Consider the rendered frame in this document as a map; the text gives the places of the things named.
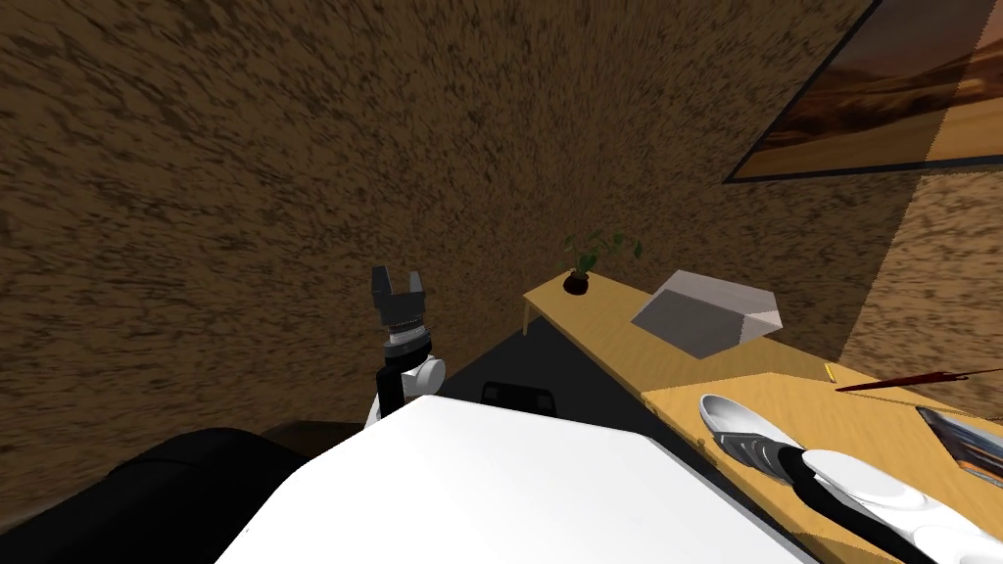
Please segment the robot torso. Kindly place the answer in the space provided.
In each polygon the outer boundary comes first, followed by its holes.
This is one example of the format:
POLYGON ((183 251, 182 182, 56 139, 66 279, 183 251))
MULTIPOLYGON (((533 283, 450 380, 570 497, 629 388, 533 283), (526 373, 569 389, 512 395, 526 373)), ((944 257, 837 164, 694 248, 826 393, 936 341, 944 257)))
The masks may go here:
POLYGON ((640 434, 425 396, 294 472, 215 564, 816 564, 640 434))

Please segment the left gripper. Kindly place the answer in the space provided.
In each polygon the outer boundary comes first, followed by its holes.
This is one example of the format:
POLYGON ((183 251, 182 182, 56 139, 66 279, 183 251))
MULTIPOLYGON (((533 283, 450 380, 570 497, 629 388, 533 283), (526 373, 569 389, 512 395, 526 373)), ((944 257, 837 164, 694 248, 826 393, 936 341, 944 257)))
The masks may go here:
POLYGON ((417 270, 408 274, 408 292, 393 294, 388 268, 385 265, 373 266, 371 295, 382 326, 402 325, 423 318, 426 293, 417 270))

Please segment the framed desert landscape picture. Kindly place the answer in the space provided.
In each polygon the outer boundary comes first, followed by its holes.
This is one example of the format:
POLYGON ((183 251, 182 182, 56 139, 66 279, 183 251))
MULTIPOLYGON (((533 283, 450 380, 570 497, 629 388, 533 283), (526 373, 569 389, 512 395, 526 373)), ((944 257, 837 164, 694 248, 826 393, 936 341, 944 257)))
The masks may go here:
POLYGON ((730 183, 1003 165, 1003 0, 873 0, 730 183))

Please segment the green plant in black pot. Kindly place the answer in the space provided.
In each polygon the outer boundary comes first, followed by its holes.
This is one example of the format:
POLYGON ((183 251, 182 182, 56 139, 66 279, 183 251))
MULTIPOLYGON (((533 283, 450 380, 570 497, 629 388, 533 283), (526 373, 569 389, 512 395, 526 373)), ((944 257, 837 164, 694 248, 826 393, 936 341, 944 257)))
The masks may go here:
POLYGON ((607 234, 602 229, 596 229, 584 237, 569 235, 562 242, 562 250, 570 254, 570 259, 568 264, 559 265, 559 268, 567 271, 567 277, 562 283, 563 290, 573 296, 584 296, 589 290, 590 273, 599 257, 615 256, 625 248, 630 248, 635 259, 642 255, 644 249, 638 238, 628 237, 622 231, 607 234))

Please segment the light wooden desk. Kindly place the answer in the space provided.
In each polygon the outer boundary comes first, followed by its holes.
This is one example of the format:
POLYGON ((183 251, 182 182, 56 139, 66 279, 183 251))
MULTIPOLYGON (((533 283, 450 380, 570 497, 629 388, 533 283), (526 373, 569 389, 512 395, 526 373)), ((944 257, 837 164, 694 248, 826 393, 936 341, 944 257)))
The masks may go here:
POLYGON ((526 293, 524 318, 545 318, 633 396, 679 433, 822 564, 899 564, 804 507, 781 483, 740 465, 712 441, 698 413, 707 394, 734 400, 804 447, 844 452, 944 502, 1003 541, 1003 488, 964 471, 923 421, 917 406, 938 402, 905 390, 867 394, 837 388, 866 375, 759 338, 695 359, 632 323, 648 294, 592 275, 584 296, 561 277, 526 293))

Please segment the grey angular box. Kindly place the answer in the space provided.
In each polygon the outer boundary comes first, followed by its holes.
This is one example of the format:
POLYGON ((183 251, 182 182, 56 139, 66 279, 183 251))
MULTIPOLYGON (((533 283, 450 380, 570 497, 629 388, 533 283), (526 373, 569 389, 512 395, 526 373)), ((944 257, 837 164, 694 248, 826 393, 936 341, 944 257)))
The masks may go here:
POLYGON ((774 293, 684 270, 658 288, 632 323, 697 359, 783 328, 774 293))

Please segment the dark glossy book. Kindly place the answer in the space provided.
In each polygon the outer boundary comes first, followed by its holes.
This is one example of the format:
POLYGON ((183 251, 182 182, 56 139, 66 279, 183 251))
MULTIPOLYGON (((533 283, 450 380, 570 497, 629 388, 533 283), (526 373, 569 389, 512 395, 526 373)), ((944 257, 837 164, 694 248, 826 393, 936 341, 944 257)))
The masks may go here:
POLYGON ((926 407, 916 410, 959 467, 1003 488, 1003 438, 926 407))

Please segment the dark red pen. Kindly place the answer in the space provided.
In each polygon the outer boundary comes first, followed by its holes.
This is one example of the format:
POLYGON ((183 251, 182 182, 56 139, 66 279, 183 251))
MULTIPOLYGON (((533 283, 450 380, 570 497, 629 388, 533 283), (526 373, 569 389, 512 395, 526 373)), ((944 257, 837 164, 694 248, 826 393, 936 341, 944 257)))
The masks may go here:
POLYGON ((999 372, 999 371, 1003 371, 1003 368, 976 370, 976 371, 960 372, 960 373, 937 371, 937 372, 925 373, 908 377, 887 379, 875 382, 866 382, 866 384, 841 387, 837 388, 837 390, 839 392, 856 392, 856 391, 867 391, 867 390, 876 390, 885 388, 936 384, 936 382, 964 381, 967 380, 972 375, 980 375, 980 374, 999 372))

